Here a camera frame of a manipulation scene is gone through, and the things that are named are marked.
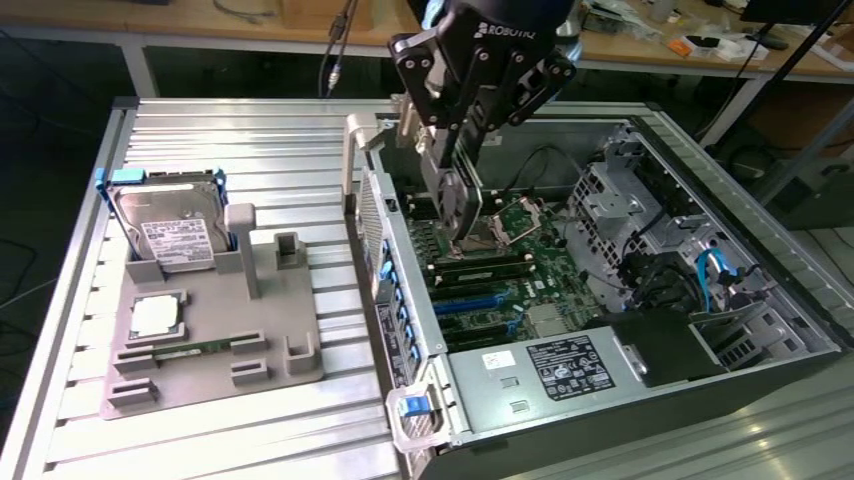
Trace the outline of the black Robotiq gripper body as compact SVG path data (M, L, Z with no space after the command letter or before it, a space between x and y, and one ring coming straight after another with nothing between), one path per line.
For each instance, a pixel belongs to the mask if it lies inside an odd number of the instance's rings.
M472 55L477 46L577 54L577 30L560 34L576 1L437 1L436 46L443 55Z

